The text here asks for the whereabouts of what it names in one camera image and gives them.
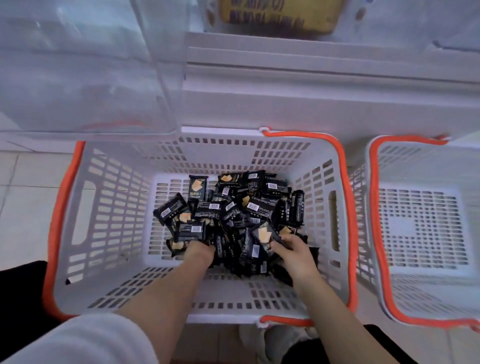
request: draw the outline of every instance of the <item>black pants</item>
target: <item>black pants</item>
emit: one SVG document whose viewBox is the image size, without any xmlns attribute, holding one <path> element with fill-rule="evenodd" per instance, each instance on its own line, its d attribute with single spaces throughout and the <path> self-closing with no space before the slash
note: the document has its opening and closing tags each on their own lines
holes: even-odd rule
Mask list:
<svg viewBox="0 0 480 364">
<path fill-rule="evenodd" d="M 47 262 L 37 261 L 0 271 L 0 362 L 57 327 L 61 322 L 47 315 L 42 305 L 42 290 Z M 415 364 L 402 349 L 377 326 L 365 325 L 377 341 L 401 364 Z M 329 363 L 320 339 L 293 345 L 282 364 Z"/>
</svg>

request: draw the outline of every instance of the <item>person's left hand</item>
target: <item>person's left hand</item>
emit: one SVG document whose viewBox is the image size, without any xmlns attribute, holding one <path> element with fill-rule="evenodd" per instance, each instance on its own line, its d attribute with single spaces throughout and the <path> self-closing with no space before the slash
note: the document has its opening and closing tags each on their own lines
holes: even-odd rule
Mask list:
<svg viewBox="0 0 480 364">
<path fill-rule="evenodd" d="M 202 262 L 208 268 L 212 262 L 215 253 L 215 246 L 206 246 L 205 244 L 192 240 L 185 251 L 184 261 L 193 260 Z"/>
</svg>

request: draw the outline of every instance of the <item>empty basket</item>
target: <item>empty basket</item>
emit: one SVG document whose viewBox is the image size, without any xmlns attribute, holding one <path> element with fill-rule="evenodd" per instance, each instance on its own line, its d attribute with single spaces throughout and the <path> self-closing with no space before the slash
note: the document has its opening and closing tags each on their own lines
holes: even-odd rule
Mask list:
<svg viewBox="0 0 480 364">
<path fill-rule="evenodd" d="M 177 192 L 188 196 L 189 174 L 266 169 L 305 191 L 305 227 L 320 247 L 319 270 L 351 310 L 357 303 L 357 224 L 340 143 L 320 133 L 263 133 L 184 127 L 159 143 L 79 142 L 60 186 L 49 235 L 43 299 L 48 311 L 108 312 L 181 263 L 152 211 Z M 273 277 L 239 279 L 207 272 L 190 323 L 276 321 L 311 325 L 292 288 Z"/>
<path fill-rule="evenodd" d="M 480 318 L 480 150 L 380 136 L 350 176 L 358 280 L 392 319 L 449 328 Z"/>
</svg>

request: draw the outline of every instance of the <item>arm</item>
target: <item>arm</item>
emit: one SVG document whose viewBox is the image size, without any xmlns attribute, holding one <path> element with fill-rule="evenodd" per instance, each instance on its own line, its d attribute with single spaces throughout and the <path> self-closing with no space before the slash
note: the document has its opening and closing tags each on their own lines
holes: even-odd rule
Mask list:
<svg viewBox="0 0 480 364">
<path fill-rule="evenodd" d="M 272 249 L 285 261 L 331 363 L 396 364 L 322 279 L 307 245 L 296 235 L 282 238 L 292 250 L 278 243 Z"/>
<path fill-rule="evenodd" d="M 159 363 L 170 363 L 193 297 L 215 248 L 191 242 L 183 263 L 157 279 L 115 313 L 136 323 L 150 339 Z"/>
</svg>

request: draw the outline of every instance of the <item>white shirt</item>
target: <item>white shirt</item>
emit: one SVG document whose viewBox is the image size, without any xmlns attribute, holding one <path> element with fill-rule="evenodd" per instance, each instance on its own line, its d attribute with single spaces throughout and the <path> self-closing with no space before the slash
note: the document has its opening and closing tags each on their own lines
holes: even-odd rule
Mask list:
<svg viewBox="0 0 480 364">
<path fill-rule="evenodd" d="M 3 364 L 157 364 L 152 343 L 132 321 L 116 314 L 72 318 Z"/>
</svg>

